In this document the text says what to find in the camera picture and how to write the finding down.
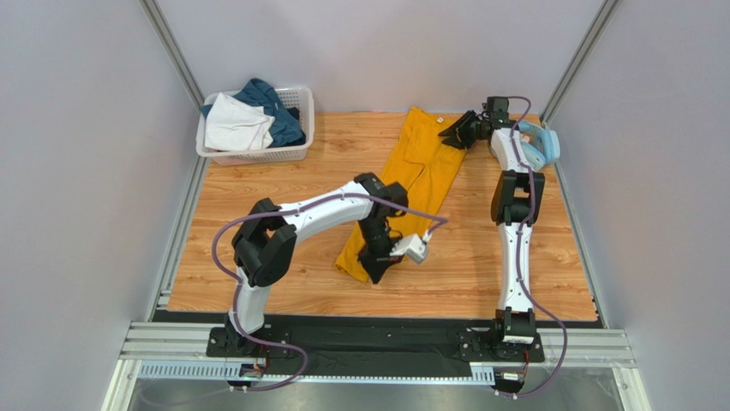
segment yellow cloth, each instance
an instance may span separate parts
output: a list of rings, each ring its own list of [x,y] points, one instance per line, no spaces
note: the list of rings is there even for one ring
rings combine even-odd
[[[380,174],[385,184],[399,182],[408,191],[408,207],[429,214],[436,214],[452,186],[466,150],[441,144],[438,134],[456,120],[438,122],[439,117],[411,107],[400,131],[398,143]],[[406,214],[388,218],[393,231],[404,236],[413,233],[423,235],[432,221]],[[338,256],[335,266],[366,283],[367,272],[357,261],[357,255],[365,246],[360,227],[355,224],[352,235]]]

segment laundry basket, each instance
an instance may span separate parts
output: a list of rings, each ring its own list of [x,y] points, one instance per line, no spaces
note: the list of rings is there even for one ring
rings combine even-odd
[[[246,152],[219,152],[205,147],[206,118],[201,114],[198,121],[198,134],[195,136],[195,150],[201,157],[207,157],[220,165],[240,165],[253,163],[271,163],[274,161],[302,160],[307,157],[307,150],[314,141],[314,99],[312,91],[306,87],[289,87],[275,89],[287,109],[299,109],[299,124],[307,135],[301,146],[265,148]],[[238,91],[223,92],[233,96]],[[205,104],[212,104],[218,94],[215,92],[206,97]]]

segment wooden floor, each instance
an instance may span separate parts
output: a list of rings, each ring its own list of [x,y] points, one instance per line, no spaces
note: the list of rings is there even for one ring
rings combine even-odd
[[[301,162],[221,167],[211,163],[168,308],[226,311],[235,282],[211,261],[211,240],[253,203],[271,197],[296,202],[323,194],[367,171],[379,174],[395,146],[404,113],[324,113],[316,117],[314,144]],[[530,244],[534,297],[562,319],[595,320],[588,285],[552,168]],[[309,238],[294,254],[289,273],[271,292],[268,313],[492,318],[501,287],[501,245],[489,207],[500,167],[486,141],[467,154],[440,215],[450,223],[428,244],[421,265],[390,268],[378,285],[360,283],[334,268],[352,225]],[[221,259],[234,269],[230,239]],[[546,316],[538,313],[538,318]]]

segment white wall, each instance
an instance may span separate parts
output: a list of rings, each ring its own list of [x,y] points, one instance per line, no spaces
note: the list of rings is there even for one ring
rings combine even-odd
[[[728,20],[728,2],[623,2],[553,121],[654,410],[730,400]]]
[[[159,0],[205,94],[252,76],[319,110],[544,109],[601,0]]]
[[[99,409],[143,319],[196,112],[141,6],[0,5],[0,408]]]

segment white cloth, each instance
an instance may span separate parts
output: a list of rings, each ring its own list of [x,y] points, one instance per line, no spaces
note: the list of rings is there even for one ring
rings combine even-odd
[[[222,152],[246,152],[269,147],[274,117],[263,107],[251,107],[235,98],[218,93],[206,118],[205,147]]]

